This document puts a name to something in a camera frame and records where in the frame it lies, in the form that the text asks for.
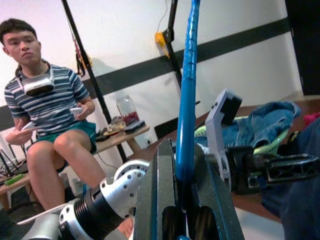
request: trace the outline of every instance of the man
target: man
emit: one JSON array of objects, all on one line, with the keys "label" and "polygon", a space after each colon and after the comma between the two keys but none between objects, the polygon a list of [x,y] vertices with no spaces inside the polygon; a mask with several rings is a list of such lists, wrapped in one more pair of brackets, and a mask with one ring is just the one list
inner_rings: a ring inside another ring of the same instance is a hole
[{"label": "man", "polygon": [[[31,25],[13,18],[2,22],[0,41],[3,51],[18,63],[15,77],[4,91],[15,125],[6,141],[12,145],[25,144],[35,129],[22,128],[30,121],[35,125],[37,141],[27,151],[28,172],[35,195],[48,210],[65,202],[58,172],[67,164],[91,188],[105,178],[91,154],[96,150],[96,125],[86,121],[95,105],[71,69],[42,59],[41,43]],[[46,73],[53,79],[54,89],[36,96],[26,94],[24,81]],[[70,112],[74,107],[81,107],[82,112],[74,116]],[[131,219],[119,226],[127,237],[132,228]]]}]

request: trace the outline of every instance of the blue pipe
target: blue pipe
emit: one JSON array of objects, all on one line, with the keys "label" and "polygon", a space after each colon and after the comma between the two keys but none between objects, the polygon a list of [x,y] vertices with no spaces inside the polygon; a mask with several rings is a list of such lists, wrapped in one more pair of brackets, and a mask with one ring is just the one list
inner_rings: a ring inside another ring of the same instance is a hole
[{"label": "blue pipe", "polygon": [[180,110],[176,138],[175,174],[188,183],[194,175],[194,130],[196,123],[197,32],[200,0],[192,0],[185,38]]}]

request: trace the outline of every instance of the pink object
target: pink object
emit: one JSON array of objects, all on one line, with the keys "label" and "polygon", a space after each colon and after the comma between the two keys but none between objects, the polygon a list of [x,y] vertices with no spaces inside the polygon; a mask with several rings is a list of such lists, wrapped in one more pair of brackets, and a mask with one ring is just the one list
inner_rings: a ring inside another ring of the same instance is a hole
[{"label": "pink object", "polygon": [[305,115],[303,117],[305,127],[307,127],[309,124],[311,124],[313,121],[315,121],[319,117],[320,117],[320,112]]}]

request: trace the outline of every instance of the striped shirt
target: striped shirt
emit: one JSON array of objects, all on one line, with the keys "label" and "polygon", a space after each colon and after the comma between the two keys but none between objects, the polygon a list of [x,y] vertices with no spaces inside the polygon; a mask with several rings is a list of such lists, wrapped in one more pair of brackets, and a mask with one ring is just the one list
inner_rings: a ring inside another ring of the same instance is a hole
[{"label": "striped shirt", "polygon": [[17,77],[4,90],[5,101],[13,118],[29,116],[38,128],[37,136],[60,134],[78,121],[70,112],[77,102],[89,97],[78,75],[67,67],[51,65],[54,89],[37,96],[28,96],[20,87]]}]

